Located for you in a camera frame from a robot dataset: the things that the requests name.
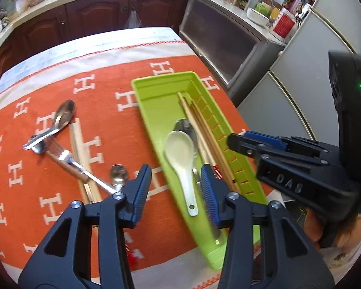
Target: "red container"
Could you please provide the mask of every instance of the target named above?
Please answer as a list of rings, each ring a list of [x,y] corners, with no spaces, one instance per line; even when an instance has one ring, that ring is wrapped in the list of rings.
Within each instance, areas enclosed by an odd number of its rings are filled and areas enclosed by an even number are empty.
[[[279,12],[270,33],[280,41],[285,41],[286,36],[296,23],[296,19],[292,13],[283,8]]]

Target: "plastic bag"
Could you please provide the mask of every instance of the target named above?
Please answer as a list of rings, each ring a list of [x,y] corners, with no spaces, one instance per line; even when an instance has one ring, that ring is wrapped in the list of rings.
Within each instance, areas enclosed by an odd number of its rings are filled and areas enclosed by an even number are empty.
[[[142,26],[142,22],[138,17],[138,14],[135,10],[130,12],[130,16],[124,25],[124,29],[131,29],[131,28],[139,28]]]

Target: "human hand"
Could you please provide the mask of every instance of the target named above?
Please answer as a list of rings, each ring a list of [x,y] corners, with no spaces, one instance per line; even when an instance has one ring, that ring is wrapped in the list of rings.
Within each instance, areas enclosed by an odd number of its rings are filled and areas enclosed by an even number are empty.
[[[323,224],[318,219],[316,213],[312,210],[308,210],[305,218],[304,231],[306,235],[311,239],[317,249],[320,248],[318,241],[323,234]],[[334,245],[340,248],[342,253],[348,253],[354,249],[361,242],[361,214],[358,214],[355,221],[343,227],[336,239]]]

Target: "wooden cabinet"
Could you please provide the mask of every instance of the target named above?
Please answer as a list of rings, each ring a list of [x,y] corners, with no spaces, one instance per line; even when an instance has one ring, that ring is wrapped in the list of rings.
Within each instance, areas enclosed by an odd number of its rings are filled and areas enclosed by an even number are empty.
[[[178,32],[188,0],[130,0],[142,27],[171,27]]]
[[[66,5],[71,38],[122,29],[129,0],[77,0]]]
[[[0,47],[0,77],[11,67],[21,62],[15,35],[11,34]]]
[[[16,28],[18,44],[26,59],[70,40],[64,5],[44,12]]]
[[[69,40],[123,29],[136,10],[142,27],[178,32],[188,0],[77,0],[17,27],[0,48],[0,77],[17,63]]]

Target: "gray appliance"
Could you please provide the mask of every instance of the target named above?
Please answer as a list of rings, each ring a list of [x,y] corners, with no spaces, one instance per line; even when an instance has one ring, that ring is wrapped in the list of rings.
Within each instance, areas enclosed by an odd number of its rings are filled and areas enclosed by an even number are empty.
[[[189,0],[180,37],[204,61],[235,106],[261,80],[285,44],[223,0]]]
[[[330,50],[361,54],[358,0],[316,0],[282,55],[238,107],[249,129],[338,145]]]

